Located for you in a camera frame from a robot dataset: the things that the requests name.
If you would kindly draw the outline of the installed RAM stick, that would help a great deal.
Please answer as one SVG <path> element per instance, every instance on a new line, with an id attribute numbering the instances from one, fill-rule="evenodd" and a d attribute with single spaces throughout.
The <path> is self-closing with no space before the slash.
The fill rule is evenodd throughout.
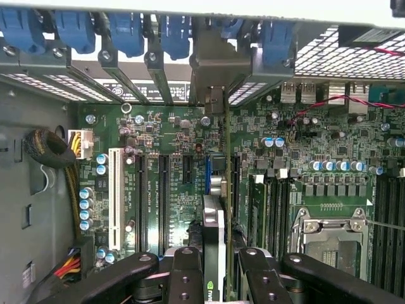
<path id="1" fill-rule="evenodd" d="M 267 185 L 264 175 L 249 176 L 248 240 L 253 247 L 264 248 L 266 240 Z"/>

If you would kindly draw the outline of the metal CPU socket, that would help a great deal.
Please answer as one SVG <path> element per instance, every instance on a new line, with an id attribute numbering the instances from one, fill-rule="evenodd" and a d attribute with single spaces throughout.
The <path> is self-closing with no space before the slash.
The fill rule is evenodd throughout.
<path id="1" fill-rule="evenodd" d="M 369 227 L 362 208 L 350 217 L 312 217 L 301 207 L 291 228 L 289 252 L 305 254 L 366 281 L 368 243 Z"/>

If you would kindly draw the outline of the long black expansion slot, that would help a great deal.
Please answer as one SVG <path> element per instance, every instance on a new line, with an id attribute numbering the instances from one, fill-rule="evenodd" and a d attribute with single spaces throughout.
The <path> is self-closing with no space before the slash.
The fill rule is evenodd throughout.
<path id="1" fill-rule="evenodd" d="M 239 199 L 240 199 L 240 156 L 232 157 L 232 206 L 233 216 L 236 221 L 239 220 Z"/>
<path id="2" fill-rule="evenodd" d="M 170 157 L 159 155 L 158 158 L 158 252 L 163 256 L 169 247 L 169 221 L 170 221 Z"/>
<path id="3" fill-rule="evenodd" d="M 137 165 L 137 219 L 138 219 L 138 233 L 137 241 L 139 251 L 147 250 L 147 158 L 146 155 L 136 156 Z"/>

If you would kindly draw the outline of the blue expansion slot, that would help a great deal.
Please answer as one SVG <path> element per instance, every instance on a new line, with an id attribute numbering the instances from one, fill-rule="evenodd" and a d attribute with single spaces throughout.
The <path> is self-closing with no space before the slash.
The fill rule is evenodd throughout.
<path id="1" fill-rule="evenodd" d="M 209 194 L 210 193 L 210 187 L 211 187 L 211 157 L 210 155 L 206 155 L 205 157 L 205 190 L 204 193 L 205 194 Z"/>

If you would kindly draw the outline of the white expansion slot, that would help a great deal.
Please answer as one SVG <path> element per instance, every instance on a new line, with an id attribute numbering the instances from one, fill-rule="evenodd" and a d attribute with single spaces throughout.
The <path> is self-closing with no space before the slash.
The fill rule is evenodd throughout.
<path id="1" fill-rule="evenodd" d="M 125 185 L 123 148 L 108 150 L 108 222 L 109 248 L 120 251 L 123 247 L 125 232 Z"/>

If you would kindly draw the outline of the short black expansion slot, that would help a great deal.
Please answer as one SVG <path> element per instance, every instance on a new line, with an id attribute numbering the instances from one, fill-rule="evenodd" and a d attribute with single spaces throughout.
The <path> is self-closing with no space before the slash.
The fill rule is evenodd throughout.
<path id="1" fill-rule="evenodd" d="M 183 183 L 192 184 L 192 169 L 193 157 L 192 155 L 183 155 Z"/>

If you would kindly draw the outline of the thin socket locking lever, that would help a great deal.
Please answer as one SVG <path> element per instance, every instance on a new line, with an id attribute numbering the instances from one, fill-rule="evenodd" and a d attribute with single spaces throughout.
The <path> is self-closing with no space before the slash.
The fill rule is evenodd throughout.
<path id="1" fill-rule="evenodd" d="M 376 222 L 376 221 L 373 221 L 373 220 L 366 220 L 366 222 L 368 224 L 373 224 L 373 225 L 377 225 L 377 226 L 387 227 L 387 228 L 390 228 L 390 229 L 396 229 L 396 230 L 400 230 L 400 231 L 405 231 L 405 227 L 399 226 L 399 225 L 386 224 L 386 223 L 383 223 L 383 222 Z"/>

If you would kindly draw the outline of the green motherboard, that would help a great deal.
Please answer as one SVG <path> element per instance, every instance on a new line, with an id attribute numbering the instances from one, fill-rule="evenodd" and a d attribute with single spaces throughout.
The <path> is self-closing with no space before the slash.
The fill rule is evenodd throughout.
<path id="1" fill-rule="evenodd" d="M 79 160 L 79 222 L 89 251 L 76 273 L 99 272 L 139 252 L 137 155 L 147 158 L 147 250 L 158 257 L 158 158 L 170 157 L 169 247 L 201 252 L 205 157 L 219 147 L 217 118 L 204 109 L 168 107 L 153 99 L 137 105 L 122 85 L 102 85 L 123 98 L 121 106 L 79 108 L 77 130 L 69 132 Z M 230 108 L 231 154 L 240 156 L 239 220 L 233 216 L 232 249 L 248 240 L 249 176 L 267 185 L 265 247 L 276 259 L 289 252 L 290 233 L 301 207 L 312 217 L 350 217 L 362 208 L 367 220 L 405 227 L 405 89 L 370 86 L 365 115 L 330 106 L 284 104 L 278 92 Z M 125 238 L 109 248 L 108 165 L 110 148 L 123 148 Z M 192 155 L 192 184 L 183 183 L 183 155 Z M 368 282 L 405 299 L 405 231 L 368 224 Z M 233 270 L 229 292 L 238 293 Z"/>

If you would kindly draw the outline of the metal slot cover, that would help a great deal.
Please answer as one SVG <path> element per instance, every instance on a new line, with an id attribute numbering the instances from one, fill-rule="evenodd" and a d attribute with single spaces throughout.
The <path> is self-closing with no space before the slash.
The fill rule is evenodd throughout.
<path id="1" fill-rule="evenodd" d="M 116 80 L 124 89 L 127 89 L 138 102 L 143 101 L 143 94 L 128 78 L 128 76 L 118 66 L 118 51 L 114 48 L 102 48 L 98 54 L 98 61 L 101 68 L 114 80 Z"/>
<path id="2" fill-rule="evenodd" d="M 164 55 L 162 51 L 148 51 L 144 56 L 147 71 L 154 85 L 157 87 L 165 105 L 173 105 L 173 98 L 168 85 L 164 69 Z"/>

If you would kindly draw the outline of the silver rear port block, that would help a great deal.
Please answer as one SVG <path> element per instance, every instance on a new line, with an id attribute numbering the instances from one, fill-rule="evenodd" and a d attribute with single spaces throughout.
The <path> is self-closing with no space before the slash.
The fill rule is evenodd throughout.
<path id="1" fill-rule="evenodd" d="M 339 113 L 365 115 L 368 112 L 370 86 L 362 82 L 285 82 L 277 101 L 284 104 L 313 106 L 323 103 Z"/>

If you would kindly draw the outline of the blue slot retention clip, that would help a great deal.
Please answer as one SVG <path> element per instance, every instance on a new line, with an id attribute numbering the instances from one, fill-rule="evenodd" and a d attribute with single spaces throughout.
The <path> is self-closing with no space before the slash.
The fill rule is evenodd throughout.
<path id="1" fill-rule="evenodd" d="M 108 13 L 114 47 L 128 58 L 144 54 L 144 36 L 140 13 Z"/>
<path id="2" fill-rule="evenodd" d="M 272 67 L 289 58 L 289 50 L 295 23 L 285 20 L 264 21 L 260 42 L 264 66 Z"/>
<path id="3" fill-rule="evenodd" d="M 161 48 L 170 58 L 187 58 L 190 51 L 191 17 L 183 15 L 161 15 Z"/>
<path id="4" fill-rule="evenodd" d="M 6 42 L 28 54 L 44 54 L 42 24 L 32 9 L 0 7 L 0 30 Z"/>
<path id="5" fill-rule="evenodd" d="M 78 54 L 95 51 L 96 34 L 89 12 L 57 10 L 55 22 L 59 38 Z"/>

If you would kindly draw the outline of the black open PC case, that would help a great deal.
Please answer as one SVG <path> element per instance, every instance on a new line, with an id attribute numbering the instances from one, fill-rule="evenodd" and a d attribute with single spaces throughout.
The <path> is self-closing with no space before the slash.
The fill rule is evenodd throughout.
<path id="1" fill-rule="evenodd" d="M 221 30 L 250 61 L 228 99 L 230 108 L 303 80 L 405 89 L 405 0 L 0 0 L 0 7 L 34 10 L 46 40 L 44 54 L 28 54 L 9 45 L 0 30 L 0 304 L 37 304 L 101 272 L 75 271 L 89 247 L 79 222 L 80 160 L 69 132 L 78 129 L 81 106 L 124 103 L 102 85 L 117 81 L 97 57 L 102 48 L 116 49 L 108 13 L 140 13 L 142 18 L 144 54 L 128 58 L 116 49 L 118 66 L 144 96 L 141 103 L 135 97 L 137 105 L 157 99 L 168 107 L 204 109 L 190 65 L 193 35 L 203 27 Z M 78 54 L 59 38 L 57 10 L 90 13 L 93 53 Z M 191 17 L 187 58 L 173 61 L 162 50 L 161 15 Z M 295 23 L 289 58 L 271 67 L 263 64 L 260 42 L 268 20 Z M 148 51 L 163 52 L 171 106 L 147 71 Z M 171 257 L 185 247 L 194 248 L 172 248 L 157 257 Z M 239 251 L 232 251 L 238 293 L 222 302 L 204 297 L 199 251 L 203 304 L 250 304 L 239 298 Z M 132 290 L 120 304 L 163 304 L 162 286 L 142 282 Z"/>

